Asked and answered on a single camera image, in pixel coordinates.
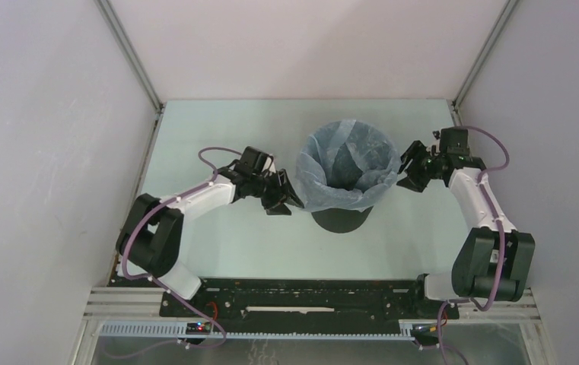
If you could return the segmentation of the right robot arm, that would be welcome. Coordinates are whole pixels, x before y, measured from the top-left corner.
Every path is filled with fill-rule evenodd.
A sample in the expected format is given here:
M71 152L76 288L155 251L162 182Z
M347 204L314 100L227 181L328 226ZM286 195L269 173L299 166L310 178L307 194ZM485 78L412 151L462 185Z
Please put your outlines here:
M435 143L414 141L401 156L405 176L398 186L423 192L430 181L442 181L469 229L452 269L423 275L422 289L410 295L409 308L420 318L435 313L440 301L472 302L486 311L498 301L518 301L527 288L535 240L506 217L490 186L493 169L470 150L469 130L435 131Z

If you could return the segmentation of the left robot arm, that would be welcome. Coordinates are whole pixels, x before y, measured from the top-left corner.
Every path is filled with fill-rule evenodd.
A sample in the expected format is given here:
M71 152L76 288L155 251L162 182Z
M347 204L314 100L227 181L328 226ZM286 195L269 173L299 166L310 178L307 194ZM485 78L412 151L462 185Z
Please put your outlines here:
M116 241L122 276L145 278L176 294L178 307L188 316L204 313L207 296L200 291L200 277L180 258L184 224L247 197L259 199L270 216L289 216L291 207L304 207L288 173L276 168L271 154L248 146L235 155L224 167L209 163L210 177L185 192L138 196Z

